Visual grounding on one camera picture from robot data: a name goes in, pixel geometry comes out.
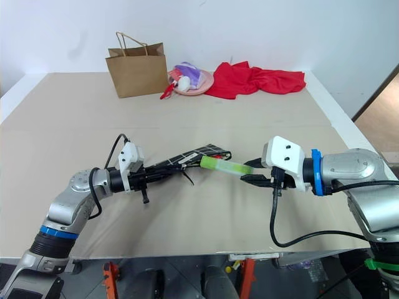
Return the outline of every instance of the paper bag handle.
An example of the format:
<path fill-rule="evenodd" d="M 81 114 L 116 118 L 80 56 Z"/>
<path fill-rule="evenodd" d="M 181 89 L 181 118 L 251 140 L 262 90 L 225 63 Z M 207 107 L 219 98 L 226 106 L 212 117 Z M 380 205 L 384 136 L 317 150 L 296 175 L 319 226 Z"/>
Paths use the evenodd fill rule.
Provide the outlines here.
<path fill-rule="evenodd" d="M 122 47 L 122 43 L 120 42 L 119 34 L 122 36 L 123 46 L 125 47 L 125 49 L 123 49 L 123 47 Z M 117 35 L 117 37 L 118 37 L 118 41 L 119 41 L 120 48 L 121 48 L 121 50 L 122 50 L 123 56 L 126 56 L 126 52 L 125 52 L 125 50 L 126 50 L 125 37 L 127 37 L 128 39 L 131 39 L 132 41 L 134 41 L 134 42 L 136 42 L 137 44 L 139 44 L 139 45 L 141 45 L 142 47 L 144 47 L 145 55 L 148 56 L 148 50 L 147 50 L 147 46 L 148 46 L 148 45 L 147 45 L 146 43 L 144 43 L 144 42 L 139 42 L 138 40 L 135 40 L 134 38 L 132 38 L 132 37 L 130 37 L 130 36 L 127 36 L 127 35 L 124 34 L 123 32 L 117 31 L 116 35 Z"/>

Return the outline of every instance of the pink plate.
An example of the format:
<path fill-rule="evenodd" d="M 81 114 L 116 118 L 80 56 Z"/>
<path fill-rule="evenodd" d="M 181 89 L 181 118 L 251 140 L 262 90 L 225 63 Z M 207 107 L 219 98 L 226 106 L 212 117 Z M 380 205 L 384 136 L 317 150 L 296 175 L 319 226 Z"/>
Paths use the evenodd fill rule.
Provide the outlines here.
<path fill-rule="evenodd" d="M 205 76 L 205 82 L 199 89 L 189 89 L 187 92 L 180 92 L 179 90 L 174 88 L 174 91 L 176 93 L 180 93 L 181 95 L 201 95 L 202 93 L 206 92 L 213 85 L 214 79 L 211 73 L 208 73 L 205 70 L 201 70 L 201 72 Z"/>

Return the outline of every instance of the green plastic object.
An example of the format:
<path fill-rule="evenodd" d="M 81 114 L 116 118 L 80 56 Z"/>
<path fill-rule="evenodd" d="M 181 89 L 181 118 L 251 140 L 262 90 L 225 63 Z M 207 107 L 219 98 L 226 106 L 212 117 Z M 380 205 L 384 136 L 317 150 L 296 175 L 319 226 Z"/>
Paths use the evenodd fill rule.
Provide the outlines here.
<path fill-rule="evenodd" d="M 394 263 L 381 263 L 377 262 L 374 259 L 366 259 L 364 261 L 364 264 L 366 267 L 370 270 L 376 270 L 376 269 L 384 269 L 384 270 L 393 270 L 393 271 L 399 271 L 399 265 L 395 265 Z"/>
<path fill-rule="evenodd" d="M 235 174 L 237 176 L 244 176 L 245 174 L 252 174 L 254 169 L 248 165 L 225 161 L 223 159 L 216 159 L 208 156 L 201 158 L 200 166 L 202 168 L 219 170 L 224 173 Z"/>

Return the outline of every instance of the blue ring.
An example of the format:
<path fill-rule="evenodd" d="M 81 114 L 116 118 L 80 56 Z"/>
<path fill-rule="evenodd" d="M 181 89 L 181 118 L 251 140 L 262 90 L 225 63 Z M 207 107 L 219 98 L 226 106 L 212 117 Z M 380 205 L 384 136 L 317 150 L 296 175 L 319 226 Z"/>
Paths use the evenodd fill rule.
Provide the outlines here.
<path fill-rule="evenodd" d="M 317 149 L 312 149 L 313 159 L 313 172 L 314 172 L 314 186 L 317 196 L 323 196 L 323 185 L 322 185 L 322 174 L 321 174 L 321 162 L 322 153 Z"/>
<path fill-rule="evenodd" d="M 62 232 L 60 230 L 51 229 L 50 227 L 44 225 L 42 225 L 40 231 L 47 235 L 53 235 L 54 237 L 64 238 L 64 239 L 76 240 L 79 236 L 79 234 L 73 234 L 71 232 Z"/>

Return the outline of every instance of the green tube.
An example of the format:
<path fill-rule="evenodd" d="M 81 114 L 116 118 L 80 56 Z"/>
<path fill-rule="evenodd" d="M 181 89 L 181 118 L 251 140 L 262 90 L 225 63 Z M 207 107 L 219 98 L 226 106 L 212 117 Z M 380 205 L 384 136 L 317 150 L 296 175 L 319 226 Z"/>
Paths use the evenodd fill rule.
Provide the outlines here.
<path fill-rule="evenodd" d="M 202 168 L 220 170 L 224 173 L 235 174 L 237 176 L 244 176 L 245 174 L 252 174 L 254 172 L 254 169 L 250 166 L 208 156 L 202 157 L 200 166 Z"/>

